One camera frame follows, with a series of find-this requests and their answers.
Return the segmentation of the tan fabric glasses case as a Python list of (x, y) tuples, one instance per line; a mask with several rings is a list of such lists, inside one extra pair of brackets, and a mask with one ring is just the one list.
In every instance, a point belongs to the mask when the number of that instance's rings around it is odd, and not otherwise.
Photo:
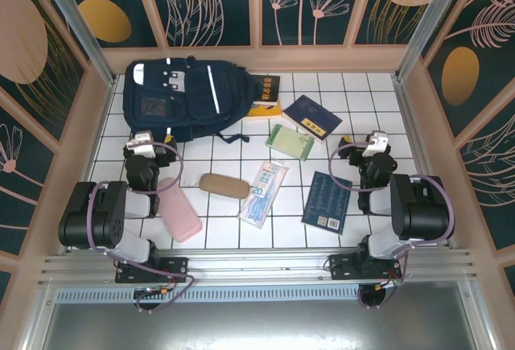
[(199, 187), (203, 191), (237, 200), (245, 199), (250, 192), (250, 185), (246, 181), (213, 173), (202, 175)]

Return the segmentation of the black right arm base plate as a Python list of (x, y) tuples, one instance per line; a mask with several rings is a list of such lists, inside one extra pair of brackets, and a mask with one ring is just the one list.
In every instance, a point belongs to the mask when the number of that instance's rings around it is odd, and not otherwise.
[(332, 280), (386, 280), (402, 277), (400, 264), (396, 260), (376, 259), (357, 253), (330, 255), (329, 272)]

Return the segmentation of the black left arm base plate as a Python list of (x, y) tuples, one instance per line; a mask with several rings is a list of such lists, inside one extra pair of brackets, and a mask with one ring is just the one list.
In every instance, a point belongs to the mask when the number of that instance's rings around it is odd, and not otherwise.
[[(174, 274), (186, 274), (188, 259), (186, 257), (161, 257), (154, 263), (154, 269)], [(117, 284), (169, 283), (170, 278), (141, 270), (129, 264), (117, 263), (114, 281)]]

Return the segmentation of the aluminium frame post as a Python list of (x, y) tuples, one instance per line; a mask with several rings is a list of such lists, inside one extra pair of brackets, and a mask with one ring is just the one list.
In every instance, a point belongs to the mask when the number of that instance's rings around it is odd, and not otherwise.
[(55, 0), (60, 11), (68, 20), (70, 27), (79, 39), (82, 47), (87, 52), (89, 59), (92, 61), (95, 69), (99, 72), (102, 80), (108, 87), (113, 86), (114, 73), (105, 58), (99, 43), (89, 29), (84, 20), (75, 0)]
[(432, 33), (445, 15), (452, 0), (431, 0), (425, 9), (422, 18), (416, 26), (414, 33), (407, 45), (398, 68), (396, 69), (393, 81), (402, 84), (411, 73), (423, 48), (429, 41)]

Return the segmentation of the aluminium mounting rail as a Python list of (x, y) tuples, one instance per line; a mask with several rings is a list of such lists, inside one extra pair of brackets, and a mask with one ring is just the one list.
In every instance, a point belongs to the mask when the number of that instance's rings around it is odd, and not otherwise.
[[(165, 257), (187, 257), (187, 272), (199, 286), (306, 285), (329, 283), (323, 264), (352, 248), (315, 249), (165, 249)], [(410, 252), (407, 282), (474, 280), (479, 270), (466, 249), (419, 248)], [(115, 268), (92, 250), (46, 257), (38, 284), (54, 287), (115, 287)]]

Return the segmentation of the navy book with yellow label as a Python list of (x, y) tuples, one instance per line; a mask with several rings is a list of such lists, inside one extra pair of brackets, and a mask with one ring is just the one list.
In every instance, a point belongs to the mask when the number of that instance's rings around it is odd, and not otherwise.
[(286, 107), (282, 111), (282, 116), (320, 143), (324, 142), (342, 122), (334, 113), (305, 95)]

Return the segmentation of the light green notebook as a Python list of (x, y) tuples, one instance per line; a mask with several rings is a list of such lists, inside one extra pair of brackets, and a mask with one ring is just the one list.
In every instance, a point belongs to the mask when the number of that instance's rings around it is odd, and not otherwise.
[(290, 128), (277, 124), (270, 133), (266, 145), (272, 149), (287, 154), (301, 161), (307, 160), (315, 139), (301, 134)]

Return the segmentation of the grey metal base sheet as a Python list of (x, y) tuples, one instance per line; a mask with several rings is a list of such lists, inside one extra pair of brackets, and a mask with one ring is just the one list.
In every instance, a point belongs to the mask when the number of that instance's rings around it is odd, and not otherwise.
[(43, 350), (476, 350), (459, 310), (418, 315), (353, 301), (59, 305)]

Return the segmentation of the pink pencil case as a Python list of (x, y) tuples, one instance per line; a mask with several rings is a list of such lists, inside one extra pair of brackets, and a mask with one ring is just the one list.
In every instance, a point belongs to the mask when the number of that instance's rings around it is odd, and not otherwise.
[(158, 183), (158, 189), (160, 190), (158, 194), (159, 215), (168, 227), (172, 237), (179, 243), (183, 243), (200, 232), (202, 224), (177, 183), (164, 190), (173, 182), (173, 178), (165, 178)]

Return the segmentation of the yellow paperback book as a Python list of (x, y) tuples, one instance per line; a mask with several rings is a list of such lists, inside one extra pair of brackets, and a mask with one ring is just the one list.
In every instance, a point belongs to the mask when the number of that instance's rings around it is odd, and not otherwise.
[(282, 116), (282, 107), (278, 101), (276, 105), (252, 105), (244, 120), (271, 119)]

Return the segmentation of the black book with gold title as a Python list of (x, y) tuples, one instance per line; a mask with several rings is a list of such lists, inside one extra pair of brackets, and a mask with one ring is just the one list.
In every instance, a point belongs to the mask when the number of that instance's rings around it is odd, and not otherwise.
[(255, 105), (276, 106), (280, 87), (280, 76), (253, 75), (254, 80), (262, 87), (262, 92)]

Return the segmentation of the aluminium side rail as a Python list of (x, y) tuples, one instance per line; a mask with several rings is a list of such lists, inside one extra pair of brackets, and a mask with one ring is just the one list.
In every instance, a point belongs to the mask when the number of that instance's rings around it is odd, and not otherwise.
[(394, 81), (393, 86), (418, 172), (409, 178), (408, 192), (414, 194), (414, 200), (406, 204), (408, 218), (410, 227), (421, 230), (426, 238), (424, 241), (403, 245), (398, 249), (399, 253), (403, 253), (409, 248), (436, 245), (445, 241), (454, 232), (455, 215), (440, 178), (430, 175), (431, 165), (426, 160), (426, 149), (410, 106), (406, 86), (404, 82), (397, 84)]

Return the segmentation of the clear ruler set package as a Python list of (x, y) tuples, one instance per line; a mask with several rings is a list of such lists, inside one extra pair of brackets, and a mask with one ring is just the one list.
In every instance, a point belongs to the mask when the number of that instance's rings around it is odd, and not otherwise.
[(237, 216), (240, 221), (262, 228), (288, 170), (276, 160), (261, 164)]

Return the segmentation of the dark blue booklet with barcode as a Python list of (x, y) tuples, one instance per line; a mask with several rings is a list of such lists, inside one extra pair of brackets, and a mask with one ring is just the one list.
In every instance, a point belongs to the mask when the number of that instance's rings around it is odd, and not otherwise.
[(342, 234), (351, 192), (337, 185), (329, 174), (316, 171), (304, 207), (305, 225)]

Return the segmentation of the navy blue backpack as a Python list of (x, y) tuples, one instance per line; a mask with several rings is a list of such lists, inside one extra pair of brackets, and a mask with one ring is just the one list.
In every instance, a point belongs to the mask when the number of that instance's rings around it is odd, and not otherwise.
[(224, 60), (135, 60), (125, 71), (123, 114), (131, 132), (156, 142), (221, 135), (262, 96), (263, 84)]

